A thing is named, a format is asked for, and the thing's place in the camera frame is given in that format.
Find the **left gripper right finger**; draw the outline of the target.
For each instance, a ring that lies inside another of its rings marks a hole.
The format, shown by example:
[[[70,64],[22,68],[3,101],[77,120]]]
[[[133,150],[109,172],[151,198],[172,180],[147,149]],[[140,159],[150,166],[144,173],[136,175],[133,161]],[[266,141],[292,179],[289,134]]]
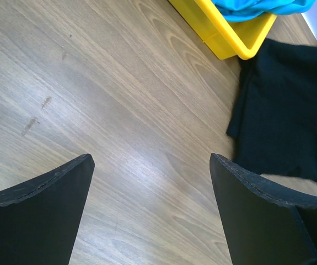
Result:
[[[317,197],[211,154],[209,169],[233,264],[317,264]]]

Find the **black t-shirt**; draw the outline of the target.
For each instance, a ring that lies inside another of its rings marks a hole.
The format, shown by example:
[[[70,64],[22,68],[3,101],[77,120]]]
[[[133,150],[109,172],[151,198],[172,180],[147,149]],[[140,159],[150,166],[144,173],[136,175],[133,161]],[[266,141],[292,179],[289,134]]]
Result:
[[[317,46],[266,39],[239,63],[240,93],[227,129],[237,143],[234,162],[317,183]]]

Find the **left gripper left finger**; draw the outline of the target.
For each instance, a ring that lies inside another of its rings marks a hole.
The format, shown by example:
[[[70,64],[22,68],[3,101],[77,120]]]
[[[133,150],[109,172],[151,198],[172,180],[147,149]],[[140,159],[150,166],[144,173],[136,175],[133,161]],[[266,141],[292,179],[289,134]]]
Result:
[[[0,264],[68,264],[95,163],[90,154],[0,191]]]

